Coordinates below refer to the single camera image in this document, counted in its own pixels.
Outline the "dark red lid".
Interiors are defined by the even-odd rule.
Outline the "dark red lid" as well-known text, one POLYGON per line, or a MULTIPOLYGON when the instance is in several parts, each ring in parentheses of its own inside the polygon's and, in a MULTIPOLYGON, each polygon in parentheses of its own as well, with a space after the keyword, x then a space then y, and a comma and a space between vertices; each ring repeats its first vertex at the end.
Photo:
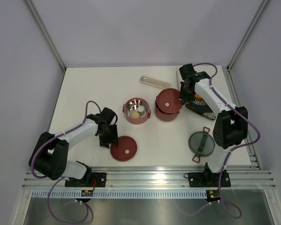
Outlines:
POLYGON ((131 160, 137 153, 137 143, 129 136, 120 136, 118 144, 113 143, 110 148, 111 156, 120 162, 131 160))
POLYGON ((162 90, 156 97, 156 103, 159 109, 167 114, 179 112, 183 106, 179 94, 180 92, 173 88, 162 90))

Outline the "dark red steel bowl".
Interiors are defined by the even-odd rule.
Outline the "dark red steel bowl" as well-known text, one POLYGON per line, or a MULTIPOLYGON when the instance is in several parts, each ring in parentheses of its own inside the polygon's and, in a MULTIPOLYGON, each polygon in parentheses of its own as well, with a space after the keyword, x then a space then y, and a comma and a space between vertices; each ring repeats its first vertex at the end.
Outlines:
POLYGON ((157 116, 158 119, 165 121, 165 122, 169 122, 169 121, 173 121, 178 115, 179 115, 180 111, 177 113, 173 113, 173 114, 167 114, 164 113, 163 111, 161 111, 156 103, 156 99, 155 99, 155 115, 157 116))

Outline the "white steamed bun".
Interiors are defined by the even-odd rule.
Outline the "white steamed bun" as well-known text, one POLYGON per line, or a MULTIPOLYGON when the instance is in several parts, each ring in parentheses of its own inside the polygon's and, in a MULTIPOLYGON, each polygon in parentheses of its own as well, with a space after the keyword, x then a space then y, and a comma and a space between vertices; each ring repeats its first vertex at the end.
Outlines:
POLYGON ((133 112, 130 113, 130 117, 132 119, 139 119, 141 116, 137 111, 133 111, 133 112))

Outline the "pink steel bowl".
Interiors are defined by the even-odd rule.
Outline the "pink steel bowl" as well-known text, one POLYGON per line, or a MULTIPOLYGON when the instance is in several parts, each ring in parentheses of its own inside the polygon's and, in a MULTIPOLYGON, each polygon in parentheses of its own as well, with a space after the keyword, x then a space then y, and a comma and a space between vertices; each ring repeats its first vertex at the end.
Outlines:
POLYGON ((140 97, 127 100, 122 107, 126 120, 134 125, 145 123, 151 117, 149 103, 140 97))

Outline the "grey transparent lid with handle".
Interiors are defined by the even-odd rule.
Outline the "grey transparent lid with handle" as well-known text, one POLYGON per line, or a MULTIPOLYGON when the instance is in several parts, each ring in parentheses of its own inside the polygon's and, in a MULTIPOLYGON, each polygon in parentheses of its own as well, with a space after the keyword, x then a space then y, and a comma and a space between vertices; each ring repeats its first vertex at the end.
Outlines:
POLYGON ((188 147, 194 154, 192 161, 199 163, 201 158, 211 156, 215 149, 215 141, 209 134, 210 128, 203 127, 202 131, 194 132, 188 139, 188 147))

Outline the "metal tongs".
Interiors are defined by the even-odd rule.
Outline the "metal tongs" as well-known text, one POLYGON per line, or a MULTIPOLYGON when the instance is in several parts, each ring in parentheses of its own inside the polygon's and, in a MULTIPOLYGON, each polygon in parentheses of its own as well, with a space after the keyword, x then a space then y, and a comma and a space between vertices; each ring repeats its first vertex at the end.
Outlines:
POLYGON ((177 78, 177 84, 180 83, 180 72, 179 72, 179 66, 176 66, 176 78, 177 78))

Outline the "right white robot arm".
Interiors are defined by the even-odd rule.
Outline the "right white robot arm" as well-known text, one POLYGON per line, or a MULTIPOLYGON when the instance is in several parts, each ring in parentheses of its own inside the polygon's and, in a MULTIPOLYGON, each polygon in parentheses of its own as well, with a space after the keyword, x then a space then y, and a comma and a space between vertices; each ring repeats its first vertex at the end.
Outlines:
POLYGON ((213 84, 208 75, 202 73, 183 78, 180 99, 189 103, 200 95, 216 116, 213 139, 217 145, 207 162, 209 171, 203 174, 204 182, 213 186, 220 180, 219 172, 224 169, 234 149, 243 147, 248 134, 248 112, 229 101, 213 84))

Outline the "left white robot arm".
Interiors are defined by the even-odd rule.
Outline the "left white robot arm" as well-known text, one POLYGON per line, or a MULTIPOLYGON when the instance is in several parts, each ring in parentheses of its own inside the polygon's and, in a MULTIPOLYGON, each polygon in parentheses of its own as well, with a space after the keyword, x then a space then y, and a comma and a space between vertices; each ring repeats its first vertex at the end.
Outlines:
POLYGON ((116 113, 105 107, 100 113, 86 115, 82 123, 58 135, 44 132, 29 160, 35 178, 58 180, 66 178, 67 187, 91 187, 95 184, 90 166, 68 160, 68 152, 91 136, 99 138, 100 147, 118 144, 116 113))

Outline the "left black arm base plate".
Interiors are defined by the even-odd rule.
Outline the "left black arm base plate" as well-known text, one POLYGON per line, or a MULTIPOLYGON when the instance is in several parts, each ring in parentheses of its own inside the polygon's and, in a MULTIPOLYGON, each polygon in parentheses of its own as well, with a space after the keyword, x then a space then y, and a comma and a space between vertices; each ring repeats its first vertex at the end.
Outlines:
POLYGON ((65 181, 65 187, 68 188, 103 188, 106 184, 107 173, 104 172, 89 172, 82 179, 70 178, 65 181))

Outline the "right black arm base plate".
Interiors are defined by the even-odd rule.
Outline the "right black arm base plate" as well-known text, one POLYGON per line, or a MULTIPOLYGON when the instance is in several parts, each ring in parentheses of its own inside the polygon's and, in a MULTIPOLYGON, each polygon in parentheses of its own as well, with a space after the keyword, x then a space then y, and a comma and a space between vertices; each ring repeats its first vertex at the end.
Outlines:
MULTIPOLYGON (((188 180, 191 188, 218 188, 219 177, 219 173, 189 172, 184 174, 184 178, 188 180)), ((221 176, 221 187, 231 187, 229 174, 226 171, 221 176)))

